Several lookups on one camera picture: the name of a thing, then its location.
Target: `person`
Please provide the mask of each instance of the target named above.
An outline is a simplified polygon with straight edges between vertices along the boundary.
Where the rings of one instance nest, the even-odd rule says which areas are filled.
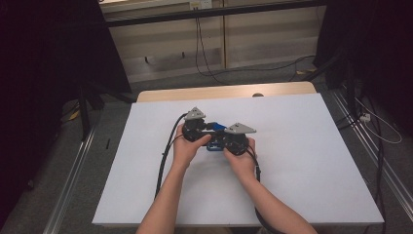
[[[158,196],[138,226],[136,234],[173,233],[185,172],[198,149],[211,138],[210,135],[206,135],[195,142],[188,141],[182,135],[182,125],[177,127],[176,136],[170,170]],[[248,140],[251,148],[255,150],[255,140],[253,138]],[[317,233],[300,214],[280,201],[255,178],[255,164],[247,153],[236,157],[224,149],[224,155],[255,208],[267,223],[282,233]]]

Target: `gray floor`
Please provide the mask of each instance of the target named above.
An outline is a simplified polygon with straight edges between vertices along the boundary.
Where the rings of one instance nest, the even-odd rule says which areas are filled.
[[[269,69],[286,64],[289,64],[289,62],[255,65],[249,68]],[[299,69],[311,67],[311,59],[304,60],[298,64]],[[216,78],[231,85],[274,83],[290,80],[293,73],[294,66],[290,66],[284,69],[267,71],[234,71],[218,75]],[[299,80],[300,78],[302,76],[297,76],[294,80]],[[328,91],[322,78],[315,80],[314,84],[324,98],[332,118],[334,120],[341,119],[344,114],[333,97],[333,92],[338,91]],[[205,77],[200,74],[188,74],[131,84],[136,95],[144,90],[218,85],[220,84],[211,77]],[[135,230],[135,228],[103,228],[91,224],[101,190],[107,179],[110,165],[114,159],[130,110],[130,106],[127,104],[116,101],[111,97],[104,98],[107,103],[101,113],[91,110],[91,114],[94,116],[93,119],[98,120],[95,137],[83,164],[77,184],[74,187],[69,206],[65,211],[58,233],[133,233]],[[385,117],[387,120],[392,120],[385,111],[379,108],[377,103],[375,106],[379,109],[380,116]],[[384,128],[383,131],[386,138],[396,138],[391,130]],[[375,174],[377,168],[373,160],[368,155],[365,147],[360,143],[353,128],[344,129],[340,133],[352,153],[362,176],[365,178],[368,188],[372,195],[374,195],[376,191]],[[413,139],[404,133],[402,135],[404,136],[402,143],[396,145],[385,144],[385,156],[400,177],[400,180],[411,191],[413,188],[413,175],[410,174],[413,166],[413,158],[411,157],[413,155]],[[81,143],[80,139],[81,125],[79,119],[67,122],[61,126],[59,136],[50,152],[48,160],[35,178],[34,189],[22,194],[19,203],[10,214],[1,234],[43,232],[75,160]],[[389,186],[385,182],[383,182],[382,186],[387,215],[387,233],[412,233],[413,223],[411,219],[407,216]],[[364,231],[364,227],[353,226],[333,226],[331,229],[336,234],[363,233]],[[250,233],[248,231],[250,230],[245,229],[239,233]],[[373,225],[368,233],[381,233],[381,225]]]

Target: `black curtain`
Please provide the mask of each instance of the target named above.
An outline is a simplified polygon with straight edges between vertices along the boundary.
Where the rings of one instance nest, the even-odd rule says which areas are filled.
[[[402,128],[413,134],[413,33],[411,1],[329,1],[319,34],[314,65],[345,55],[325,73],[329,88],[347,78],[354,66],[364,92],[378,100]]]
[[[104,22],[96,0],[0,0],[0,228],[45,159],[78,84],[131,91],[109,30],[91,22]]]

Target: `white tabletop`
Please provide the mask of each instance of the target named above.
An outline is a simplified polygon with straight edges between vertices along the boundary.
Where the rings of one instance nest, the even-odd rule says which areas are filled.
[[[321,96],[313,94],[133,104],[94,224],[142,221],[171,128],[194,106],[206,122],[240,122],[257,130],[249,136],[256,139],[262,183],[310,223],[383,222]],[[198,151],[184,179],[177,225],[259,225],[222,152]]]

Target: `finger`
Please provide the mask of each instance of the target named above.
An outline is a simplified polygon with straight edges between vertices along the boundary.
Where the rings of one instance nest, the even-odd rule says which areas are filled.
[[[183,124],[178,125],[178,127],[176,128],[176,135],[177,136],[181,136],[182,135],[182,127]]]
[[[233,153],[231,153],[227,148],[224,148],[224,156],[230,163],[234,160],[237,160],[236,156]]]
[[[208,143],[211,138],[212,138],[211,135],[205,135],[205,136],[201,137],[200,139],[198,139],[197,141],[195,141],[194,143],[195,143],[198,147],[201,147],[201,146],[203,146],[204,144]]]

